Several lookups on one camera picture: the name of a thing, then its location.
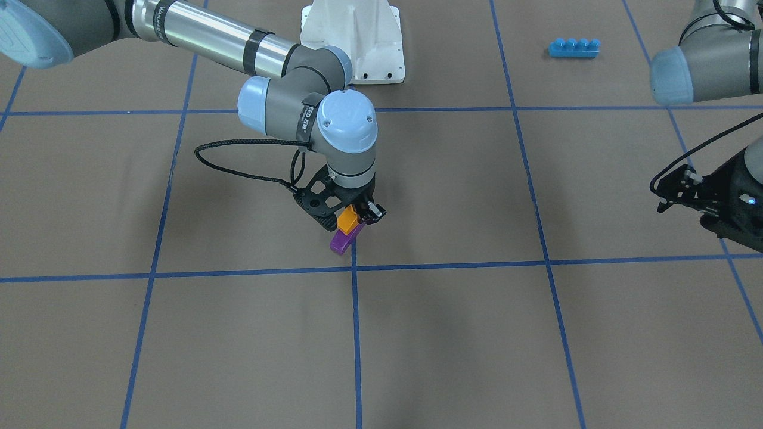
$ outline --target orange block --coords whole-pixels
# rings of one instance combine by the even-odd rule
[[[339,223],[339,229],[342,230],[345,235],[349,235],[349,233],[353,232],[353,230],[360,224],[358,214],[355,213],[353,205],[348,205],[345,207],[344,211],[339,215],[339,219],[337,220]]]

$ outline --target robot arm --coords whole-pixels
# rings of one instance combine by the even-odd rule
[[[238,99],[240,120],[262,134],[306,143],[327,158],[297,203],[327,230],[334,212],[353,204],[366,224],[384,216],[373,202],[375,109],[345,91],[353,71],[339,48],[312,50],[183,0],[0,0],[0,51],[48,68],[112,41],[161,41],[252,76]],[[325,190],[311,191],[322,182]],[[340,204],[327,206],[335,196]]]
[[[652,61],[652,94],[661,105],[685,104],[758,94],[763,85],[761,20],[754,0],[697,0],[679,46],[658,53]],[[652,180],[662,198],[658,212],[673,204],[702,211],[700,224],[763,252],[763,137],[708,176],[689,165],[657,179],[709,143],[753,120],[708,140],[673,162]]]

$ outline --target light blue cap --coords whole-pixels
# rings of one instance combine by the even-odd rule
[[[349,59],[349,56],[347,56],[343,50],[335,46],[322,47],[321,49],[329,50],[336,55],[336,58],[342,63],[342,68],[344,69],[344,86],[348,86],[349,81],[353,80],[353,62]]]
[[[262,134],[265,132],[265,101],[270,78],[250,77],[239,93],[238,113],[241,122]]]
[[[334,91],[318,106],[317,125],[327,142],[344,153],[366,152],[376,142],[374,105],[358,91]]]
[[[660,105],[694,102],[694,85],[686,57],[680,47],[663,50],[652,60],[652,96]]]
[[[0,52],[35,69],[48,69],[74,59],[61,33],[19,0],[0,0]]]

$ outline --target purple block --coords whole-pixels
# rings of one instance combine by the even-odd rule
[[[331,244],[329,245],[331,250],[338,253],[339,255],[343,255],[347,251],[347,247],[353,243],[355,237],[358,237],[358,234],[360,234],[360,231],[363,229],[363,227],[365,227],[365,224],[356,226],[354,230],[349,232],[349,235],[345,235],[342,230],[337,229],[336,234],[334,234],[334,238],[331,240]]]

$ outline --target blue block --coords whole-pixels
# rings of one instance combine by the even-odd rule
[[[562,38],[554,40],[549,45],[550,56],[565,56],[568,58],[596,58],[599,54],[601,42],[593,39],[590,42],[586,39],[569,39],[565,41]]]

